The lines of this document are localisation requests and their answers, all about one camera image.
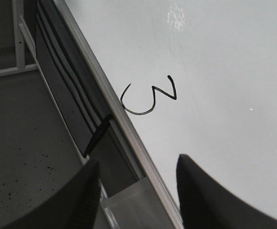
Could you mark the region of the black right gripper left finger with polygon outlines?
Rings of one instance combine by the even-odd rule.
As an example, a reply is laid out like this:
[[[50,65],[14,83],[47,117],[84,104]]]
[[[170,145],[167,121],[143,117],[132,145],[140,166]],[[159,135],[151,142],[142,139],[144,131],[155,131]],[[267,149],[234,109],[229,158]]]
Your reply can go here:
[[[92,229],[100,202],[100,165],[90,159],[57,193],[6,229]]]

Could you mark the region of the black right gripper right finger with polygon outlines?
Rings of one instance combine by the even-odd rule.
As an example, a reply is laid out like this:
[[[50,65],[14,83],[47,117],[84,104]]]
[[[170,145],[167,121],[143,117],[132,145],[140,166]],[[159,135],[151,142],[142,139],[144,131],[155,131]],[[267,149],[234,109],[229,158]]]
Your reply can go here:
[[[188,155],[176,168],[181,218],[186,229],[277,229],[277,220],[230,193]]]

